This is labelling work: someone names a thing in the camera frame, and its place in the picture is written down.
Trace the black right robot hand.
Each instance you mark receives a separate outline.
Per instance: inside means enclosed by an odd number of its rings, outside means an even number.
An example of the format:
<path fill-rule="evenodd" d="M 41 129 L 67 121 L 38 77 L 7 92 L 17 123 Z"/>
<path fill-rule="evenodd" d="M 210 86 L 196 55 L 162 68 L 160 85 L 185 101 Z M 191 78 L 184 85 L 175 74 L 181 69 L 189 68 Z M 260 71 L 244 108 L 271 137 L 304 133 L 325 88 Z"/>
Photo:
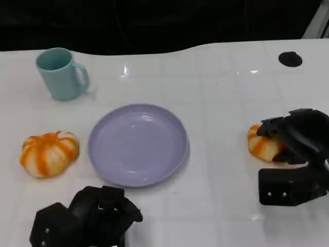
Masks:
<path fill-rule="evenodd" d="M 288 116 L 263 120 L 257 136 L 282 144 L 271 158 L 275 163 L 323 164 L 328 160 L 328 115 L 319 110 L 296 109 Z"/>

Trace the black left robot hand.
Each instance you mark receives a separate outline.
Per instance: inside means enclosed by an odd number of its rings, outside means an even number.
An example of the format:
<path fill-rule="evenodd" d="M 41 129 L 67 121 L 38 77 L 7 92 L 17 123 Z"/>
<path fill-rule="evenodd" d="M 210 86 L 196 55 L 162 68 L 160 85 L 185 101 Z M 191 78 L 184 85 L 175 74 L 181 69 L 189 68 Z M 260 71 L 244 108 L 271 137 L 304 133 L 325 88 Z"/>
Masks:
<path fill-rule="evenodd" d="M 116 187 L 86 186 L 68 209 L 83 225 L 83 246 L 125 246 L 126 231 L 143 221 L 140 209 Z"/>

